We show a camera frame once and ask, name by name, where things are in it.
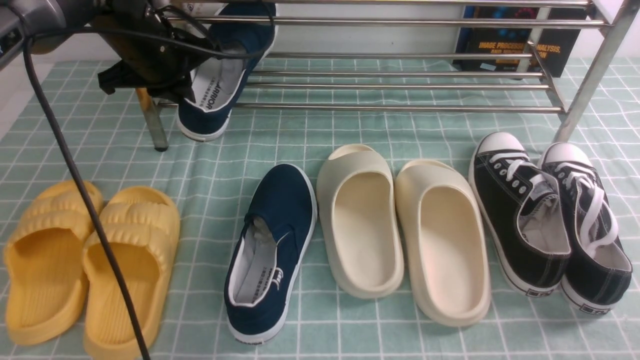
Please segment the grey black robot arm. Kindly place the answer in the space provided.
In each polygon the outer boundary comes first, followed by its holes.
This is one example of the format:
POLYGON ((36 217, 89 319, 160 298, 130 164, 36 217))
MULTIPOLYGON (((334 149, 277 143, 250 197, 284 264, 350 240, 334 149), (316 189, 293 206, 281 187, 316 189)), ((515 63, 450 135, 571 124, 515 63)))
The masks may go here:
POLYGON ((48 54, 76 34, 98 34, 119 62, 98 74, 102 91, 146 89, 154 98, 193 101, 191 72, 220 46, 174 5, 151 0, 3 0, 1 66, 26 46, 48 54))

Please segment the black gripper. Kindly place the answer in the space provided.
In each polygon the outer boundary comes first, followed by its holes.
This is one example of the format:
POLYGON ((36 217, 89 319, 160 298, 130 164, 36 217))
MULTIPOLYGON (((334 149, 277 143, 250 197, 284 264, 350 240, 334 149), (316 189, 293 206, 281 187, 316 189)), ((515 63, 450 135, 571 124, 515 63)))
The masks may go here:
POLYGON ((220 59, 221 43, 177 6, 151 0, 96 0, 90 26, 99 30, 119 62, 97 75, 108 96, 117 89, 147 89, 149 96, 195 102, 192 71, 220 59))

